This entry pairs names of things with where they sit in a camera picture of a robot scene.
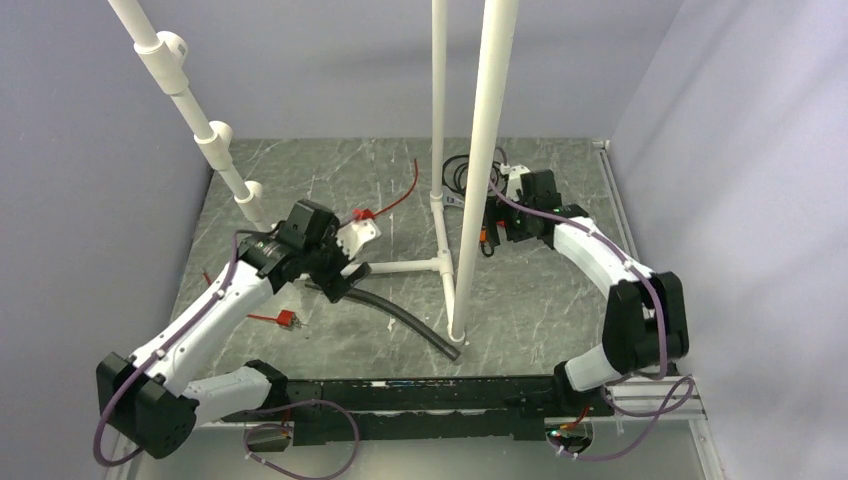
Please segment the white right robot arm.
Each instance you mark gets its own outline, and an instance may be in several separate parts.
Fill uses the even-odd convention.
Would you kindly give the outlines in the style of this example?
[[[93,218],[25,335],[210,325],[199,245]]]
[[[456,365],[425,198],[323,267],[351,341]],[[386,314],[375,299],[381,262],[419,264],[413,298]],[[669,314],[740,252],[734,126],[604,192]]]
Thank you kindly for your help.
[[[633,375],[665,376],[690,349],[683,286],[672,272],[657,272],[613,242],[589,214],[565,204],[551,170],[523,166],[490,183],[483,229],[492,246],[535,239],[576,265],[606,300],[601,337],[585,353],[555,368],[551,401],[574,415],[590,392]]]

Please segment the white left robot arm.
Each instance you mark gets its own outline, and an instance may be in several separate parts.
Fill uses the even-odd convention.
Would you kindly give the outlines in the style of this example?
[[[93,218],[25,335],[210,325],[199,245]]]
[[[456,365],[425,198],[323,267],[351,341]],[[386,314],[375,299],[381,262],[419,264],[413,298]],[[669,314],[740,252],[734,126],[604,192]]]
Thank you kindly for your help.
[[[112,463],[101,450],[107,426],[138,453],[162,459],[207,422],[249,411],[264,420],[279,417],[289,400],[289,380],[270,364],[252,360],[201,380],[196,373],[249,313],[301,276],[309,276],[329,301],[339,301],[371,271],[366,263],[350,274],[345,268],[380,235],[372,219],[342,222],[308,200],[296,202],[269,232],[237,230],[222,272],[175,321],[130,355],[111,353],[97,366],[96,461]]]

